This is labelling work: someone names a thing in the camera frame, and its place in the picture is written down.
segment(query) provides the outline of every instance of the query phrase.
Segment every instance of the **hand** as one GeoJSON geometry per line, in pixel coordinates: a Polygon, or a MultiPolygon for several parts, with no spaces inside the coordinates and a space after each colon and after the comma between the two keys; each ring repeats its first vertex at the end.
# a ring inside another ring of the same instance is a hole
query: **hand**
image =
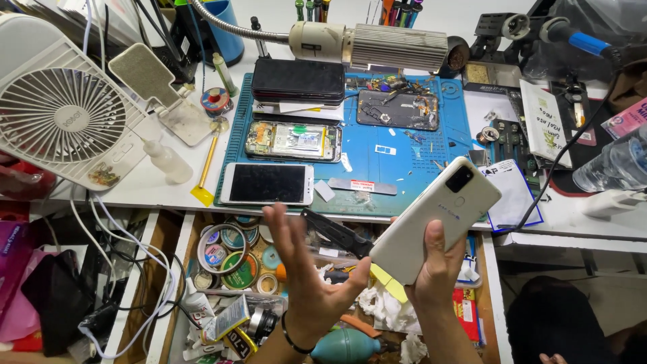
{"type": "Polygon", "coordinates": [[[542,361],[542,364],[568,364],[559,354],[555,354],[550,358],[548,358],[548,355],[546,354],[539,354],[539,360],[542,361]]]}
{"type": "Polygon", "coordinates": [[[348,310],[368,285],[371,259],[362,259],[351,277],[341,285],[325,284],[314,269],[314,260],[305,246],[305,221],[289,218],[285,205],[263,207],[274,246],[288,277],[290,305],[285,328],[290,339],[304,350],[313,348],[348,310]]]}
{"type": "Polygon", "coordinates": [[[463,235],[445,252],[443,223],[434,220],[427,224],[424,230],[425,262],[415,283],[404,287],[418,317],[424,315],[424,311],[438,308],[453,311],[452,294],[463,265],[466,238],[467,234],[463,235]]]}

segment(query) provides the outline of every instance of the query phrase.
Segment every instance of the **blue repair mat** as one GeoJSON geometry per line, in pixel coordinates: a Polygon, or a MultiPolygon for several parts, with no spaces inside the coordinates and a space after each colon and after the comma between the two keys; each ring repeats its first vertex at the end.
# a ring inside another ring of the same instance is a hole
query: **blue repair mat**
{"type": "MultiPolygon", "coordinates": [[[[371,80],[371,75],[347,73],[346,78],[371,80]]],[[[314,166],[315,183],[320,179],[327,181],[332,177],[390,183],[397,186],[397,194],[390,196],[335,189],[335,197],[326,203],[315,192],[311,206],[313,211],[322,214],[397,216],[438,176],[441,171],[438,166],[442,168],[445,162],[450,163],[456,157],[467,155],[471,149],[472,138],[460,81],[425,78],[425,76],[407,76],[406,78],[423,87],[429,87],[430,91],[438,98],[440,117],[438,130],[409,130],[411,133],[424,137],[422,143],[407,136],[404,132],[408,129],[358,124],[356,121],[358,90],[347,89],[344,102],[345,126],[342,124],[342,152],[348,155],[353,171],[346,172],[342,163],[300,162],[314,166]],[[392,129],[395,135],[392,135],[389,129],[392,129]],[[376,145],[395,148],[395,155],[375,152],[376,145]]],[[[252,74],[247,73],[243,79],[223,169],[214,194],[214,205],[216,206],[222,206],[219,203],[220,192],[225,166],[228,163],[280,163],[249,159],[245,154],[245,137],[249,130],[249,124],[252,122],[254,101],[251,81],[252,74]]],[[[257,210],[261,208],[251,205],[237,205],[237,207],[257,210]]]]}

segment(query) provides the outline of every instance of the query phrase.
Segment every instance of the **white phone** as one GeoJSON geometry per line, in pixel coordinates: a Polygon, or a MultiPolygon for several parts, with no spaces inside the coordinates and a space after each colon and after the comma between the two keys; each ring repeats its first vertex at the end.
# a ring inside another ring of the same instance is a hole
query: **white phone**
{"type": "Polygon", "coordinates": [[[400,284],[415,283],[424,264],[424,230],[444,227],[445,251],[499,199],[501,192],[465,157],[445,168],[380,235],[369,256],[400,284]]]}
{"type": "Polygon", "coordinates": [[[308,206],[313,202],[314,167],[283,163],[229,163],[220,203],[269,205],[282,202],[308,206]]]}

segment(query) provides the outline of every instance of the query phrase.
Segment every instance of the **desk fan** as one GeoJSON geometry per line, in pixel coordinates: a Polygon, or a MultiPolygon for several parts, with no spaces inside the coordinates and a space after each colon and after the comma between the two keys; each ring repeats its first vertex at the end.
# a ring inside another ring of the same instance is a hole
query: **desk fan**
{"type": "Polygon", "coordinates": [[[0,150],[90,190],[117,184],[158,140],[144,112],[60,30],[0,16],[0,150]]]}

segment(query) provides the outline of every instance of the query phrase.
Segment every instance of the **smartphone back cover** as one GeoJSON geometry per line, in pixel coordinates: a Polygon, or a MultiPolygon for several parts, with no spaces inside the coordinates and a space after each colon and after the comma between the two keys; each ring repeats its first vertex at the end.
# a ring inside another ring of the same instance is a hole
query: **smartphone back cover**
{"type": "Polygon", "coordinates": [[[424,230],[430,221],[443,222],[447,251],[500,198],[501,192],[467,158],[458,157],[375,240],[369,255],[401,284],[413,284],[424,264],[424,230]],[[474,177],[454,193],[445,181],[461,166],[474,177]]]}

